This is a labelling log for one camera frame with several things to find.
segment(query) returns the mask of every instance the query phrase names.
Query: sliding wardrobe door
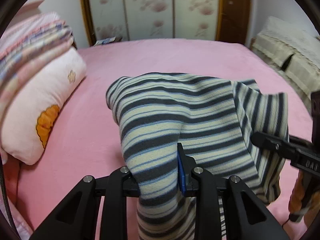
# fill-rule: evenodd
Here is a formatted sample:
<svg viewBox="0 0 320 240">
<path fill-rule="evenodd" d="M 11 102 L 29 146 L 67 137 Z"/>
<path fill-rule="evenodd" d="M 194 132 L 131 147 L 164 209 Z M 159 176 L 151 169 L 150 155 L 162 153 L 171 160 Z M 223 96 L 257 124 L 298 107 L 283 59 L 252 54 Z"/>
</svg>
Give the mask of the sliding wardrobe door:
<svg viewBox="0 0 320 240">
<path fill-rule="evenodd" d="M 214 40 L 219 0 L 175 0 L 175 37 Z"/>
<path fill-rule="evenodd" d="M 123 37 L 128 40 L 123 0 L 90 0 L 97 40 Z"/>
<path fill-rule="evenodd" d="M 172 0 L 125 0 L 131 40 L 173 38 Z"/>
</svg>

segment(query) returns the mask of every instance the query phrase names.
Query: white wall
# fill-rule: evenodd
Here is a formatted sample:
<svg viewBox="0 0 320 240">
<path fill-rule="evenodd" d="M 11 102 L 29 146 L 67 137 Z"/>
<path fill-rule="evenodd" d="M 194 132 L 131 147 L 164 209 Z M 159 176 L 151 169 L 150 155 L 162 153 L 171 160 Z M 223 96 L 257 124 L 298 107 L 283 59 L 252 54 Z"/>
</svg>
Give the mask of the white wall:
<svg viewBox="0 0 320 240">
<path fill-rule="evenodd" d="M 39 9 L 43 13 L 56 11 L 71 26 L 78 48 L 89 46 L 82 18 L 80 0 L 45 0 L 39 6 Z"/>
<path fill-rule="evenodd" d="M 247 45 L 250 39 L 260 32 L 268 16 L 274 16 L 298 28 L 305 30 L 312 36 L 319 35 L 308 16 L 295 0 L 252 0 L 251 26 L 247 36 Z"/>
</svg>

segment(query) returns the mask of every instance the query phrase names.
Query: striped shirt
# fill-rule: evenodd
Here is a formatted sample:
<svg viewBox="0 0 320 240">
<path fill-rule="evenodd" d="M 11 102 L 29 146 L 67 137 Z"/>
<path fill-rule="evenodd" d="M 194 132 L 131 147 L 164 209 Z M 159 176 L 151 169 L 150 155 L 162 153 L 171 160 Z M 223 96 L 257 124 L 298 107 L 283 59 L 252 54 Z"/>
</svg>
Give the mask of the striped shirt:
<svg viewBox="0 0 320 240">
<path fill-rule="evenodd" d="M 119 78 L 106 100 L 140 188 L 140 239 L 194 238 L 196 200 L 178 188 L 178 142 L 198 166 L 225 178 L 238 175 L 264 203 L 280 195 L 284 159 L 252 145 L 250 136 L 262 131 L 288 139 L 286 94 L 262 95 L 254 80 L 147 73 Z M 225 233 L 221 200 L 220 212 Z"/>
</svg>

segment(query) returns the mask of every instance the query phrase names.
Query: metal screw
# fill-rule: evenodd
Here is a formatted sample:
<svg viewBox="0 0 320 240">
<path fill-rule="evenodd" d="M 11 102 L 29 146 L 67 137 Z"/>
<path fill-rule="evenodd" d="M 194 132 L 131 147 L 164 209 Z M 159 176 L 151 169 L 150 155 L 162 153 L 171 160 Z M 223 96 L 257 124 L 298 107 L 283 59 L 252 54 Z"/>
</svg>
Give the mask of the metal screw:
<svg viewBox="0 0 320 240">
<path fill-rule="evenodd" d="M 120 168 L 120 171 L 121 171 L 122 173 L 128 173 L 128 172 L 129 172 L 129 169 L 128 169 L 127 166 L 123 166 L 123 167 Z"/>
<path fill-rule="evenodd" d="M 193 171 L 194 171 L 195 173 L 201 174 L 201 173 L 203 172 L 203 169 L 202 169 L 201 167 L 195 167 L 195 168 L 193 169 Z"/>
<path fill-rule="evenodd" d="M 234 183 L 238 183 L 240 180 L 241 179 L 236 175 L 232 175 L 231 176 L 231 181 L 234 182 Z"/>
<path fill-rule="evenodd" d="M 88 183 L 91 182 L 93 180 L 93 177 L 91 175 L 87 175 L 83 178 L 83 181 Z"/>
</svg>

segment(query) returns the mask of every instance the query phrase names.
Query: pink bed sheet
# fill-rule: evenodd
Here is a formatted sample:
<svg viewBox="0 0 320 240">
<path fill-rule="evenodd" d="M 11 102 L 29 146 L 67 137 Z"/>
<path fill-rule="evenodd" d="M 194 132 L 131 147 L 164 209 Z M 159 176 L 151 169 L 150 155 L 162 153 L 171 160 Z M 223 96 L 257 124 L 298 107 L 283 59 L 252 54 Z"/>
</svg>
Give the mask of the pink bed sheet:
<svg viewBox="0 0 320 240">
<path fill-rule="evenodd" d="M 124 165 L 118 126 L 108 109 L 105 93 L 121 76 L 147 72 L 184 72 L 231 80 L 254 78 L 263 93 L 289 95 L 289 132 L 309 139 L 312 120 L 294 90 L 262 60 L 239 44 L 185 39 L 120 42 L 79 53 L 88 65 L 87 77 L 64 106 L 41 160 L 23 165 L 17 208 L 37 228 L 50 211 L 87 174 L 109 175 Z M 288 201 L 297 170 L 286 163 L 280 179 L 281 195 L 269 206 L 280 223 L 288 218 Z M 128 236 L 138 239 L 136 199 L 128 199 Z M 299 239 L 304 223 L 285 226 Z"/>
</svg>

